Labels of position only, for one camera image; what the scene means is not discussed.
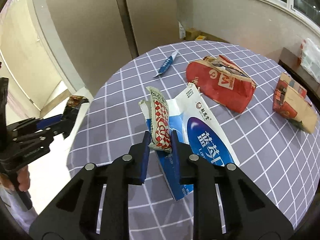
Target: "food packaging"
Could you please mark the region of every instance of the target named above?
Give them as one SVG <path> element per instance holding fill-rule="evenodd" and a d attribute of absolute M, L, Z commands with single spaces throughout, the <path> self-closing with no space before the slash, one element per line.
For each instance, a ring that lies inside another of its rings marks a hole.
<path fill-rule="evenodd" d="M 174 62 L 174 59 L 176 58 L 176 55 L 178 54 L 178 52 L 179 52 L 178 50 L 175 51 L 175 52 L 173 52 L 173 53 L 171 54 L 171 56 L 168 57 L 168 58 L 163 62 L 161 68 L 159 69 L 158 74 L 155 75 L 155 76 L 153 76 L 153 77 L 157 77 L 157 76 L 163 74 L 164 72 L 166 72 L 167 69 L 168 69 L 168 68 L 172 65 L 172 63 Z"/>
<path fill-rule="evenodd" d="M 195 28 L 186 29 L 186 41 L 194 41 L 200 34 L 201 31 L 198 31 Z"/>
<path fill-rule="evenodd" d="M 206 96 L 238 113 L 245 110 L 257 86 L 245 71 L 222 55 L 189 63 L 186 77 Z"/>
<path fill-rule="evenodd" d="M 313 133 L 317 115 L 305 100 L 307 91 L 285 73 L 281 73 L 273 95 L 273 111 L 307 133 Z"/>
<path fill-rule="evenodd" d="M 169 107 L 167 101 L 158 89 L 154 87 L 146 87 L 146 89 L 150 92 L 148 114 L 151 117 L 151 143 L 149 144 L 149 148 L 170 153 Z"/>
<path fill-rule="evenodd" d="M 195 41 L 205 41 L 207 39 L 207 37 L 206 36 L 198 36 L 198 37 L 196 37 L 196 39 L 195 39 Z"/>
<path fill-rule="evenodd" d="M 151 102 L 142 100 L 141 110 L 151 130 Z M 169 132 L 177 131 L 180 142 L 191 146 L 197 154 L 215 165 L 239 165 L 239 160 L 217 119 L 192 83 L 174 99 L 167 100 L 169 107 Z M 193 190 L 193 185 L 180 185 L 172 154 L 157 150 L 160 167 L 175 200 L 182 199 Z"/>

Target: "round table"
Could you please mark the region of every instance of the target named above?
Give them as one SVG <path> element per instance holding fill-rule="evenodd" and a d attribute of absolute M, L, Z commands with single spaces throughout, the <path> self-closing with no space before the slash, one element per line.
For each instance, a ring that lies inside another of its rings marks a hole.
<path fill-rule="evenodd" d="M 154 78 L 163 61 L 179 50 L 173 66 Z M 241 46 L 214 41 L 187 41 L 153 49 L 117 71 L 99 90 L 68 156 L 73 177 L 86 163 L 110 163 L 140 143 L 147 130 L 138 105 L 149 100 L 147 86 L 174 98 L 187 85 L 188 62 L 225 55 L 258 84 L 242 114 L 202 95 L 227 135 L 240 168 L 279 207 L 295 228 L 307 211 L 319 182 L 319 122 L 313 134 L 292 126 L 272 110 L 281 72 L 275 61 Z M 129 185 L 129 228 L 132 239 L 192 239 L 193 193 L 174 201 L 156 153 L 149 157 L 143 186 Z"/>

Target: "plastic bag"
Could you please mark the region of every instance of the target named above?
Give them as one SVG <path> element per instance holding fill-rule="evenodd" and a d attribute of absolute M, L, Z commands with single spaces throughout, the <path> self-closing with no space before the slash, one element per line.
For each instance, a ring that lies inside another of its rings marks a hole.
<path fill-rule="evenodd" d="M 170 153 L 171 143 L 169 134 L 169 107 L 161 92 L 154 87 L 146 87 L 150 92 L 149 115 L 151 117 L 151 138 L 149 148 Z"/>
<path fill-rule="evenodd" d="M 149 131 L 154 112 L 151 109 L 152 103 L 150 100 L 142 100 L 139 103 Z M 240 162 L 226 134 L 194 84 L 189 83 L 188 87 L 175 98 L 167 100 L 166 104 L 169 113 L 169 131 L 176 130 L 179 141 L 189 144 L 194 154 L 215 165 L 235 163 L 239 166 Z M 156 150 L 156 154 L 172 197 L 179 200 L 193 191 L 193 185 L 180 185 L 179 169 L 172 154 L 164 153 L 161 149 Z"/>
<path fill-rule="evenodd" d="M 301 66 L 320 83 L 320 48 L 311 39 L 303 40 Z"/>
<path fill-rule="evenodd" d="M 257 86 L 244 70 L 223 55 L 190 62 L 186 77 L 206 96 L 237 113 L 245 110 Z"/>

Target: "crumpled red bag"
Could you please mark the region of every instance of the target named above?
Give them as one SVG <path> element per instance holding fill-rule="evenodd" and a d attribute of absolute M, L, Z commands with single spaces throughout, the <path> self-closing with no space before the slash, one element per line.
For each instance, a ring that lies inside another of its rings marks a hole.
<path fill-rule="evenodd" d="M 257 86 L 245 71 L 221 55 L 189 63 L 186 77 L 206 96 L 238 113 L 245 110 Z"/>

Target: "white wall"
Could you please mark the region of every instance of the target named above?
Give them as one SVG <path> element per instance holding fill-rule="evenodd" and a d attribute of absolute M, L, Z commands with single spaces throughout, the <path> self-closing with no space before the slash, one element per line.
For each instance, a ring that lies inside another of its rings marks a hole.
<path fill-rule="evenodd" d="M 90 102 L 93 100 L 92 95 L 85 87 L 75 94 L 87 97 Z M 44 118 L 62 114 L 67 101 L 68 99 L 62 101 Z M 66 139 L 63 139 L 62 134 L 55 136 L 50 144 L 50 152 L 29 164 L 31 179 L 29 193 L 33 207 L 38 214 L 70 181 L 70 173 L 67 168 L 68 154 L 89 106 L 90 104 L 83 104 L 80 107 L 76 123 Z"/>
<path fill-rule="evenodd" d="M 320 38 L 303 23 L 258 0 L 177 0 L 178 19 L 233 44 L 279 60 L 283 47 L 299 53 L 301 41 Z"/>
<path fill-rule="evenodd" d="M 48 100 L 44 104 L 45 106 L 50 103 L 52 100 L 54 100 L 58 95 L 60 95 L 62 92 L 64 92 L 67 88 L 66 84 L 61 80 L 60 83 L 56 86 L 56 88 L 53 90 L 51 95 L 49 96 Z"/>
<path fill-rule="evenodd" d="M 67 73 L 72 64 L 92 95 L 132 60 L 116 0 L 33 2 L 44 35 L 65 75 L 73 80 Z M 62 49 L 71 62 L 62 64 L 64 57 L 58 57 Z"/>
<path fill-rule="evenodd" d="M 22 119 L 11 109 L 9 105 L 5 106 L 5 117 L 6 117 L 6 123 L 7 125 L 19 122 Z"/>
<path fill-rule="evenodd" d="M 0 77 L 9 78 L 8 92 L 13 96 L 14 101 L 19 103 L 20 108 L 22 108 L 20 110 L 27 115 L 26 117 L 39 117 L 40 111 L 29 101 L 28 97 L 15 82 L 1 55 L 0 61 L 2 62 Z"/>
<path fill-rule="evenodd" d="M 42 109 L 61 77 L 37 37 L 27 0 L 16 0 L 2 18 L 0 49 L 17 82 Z"/>

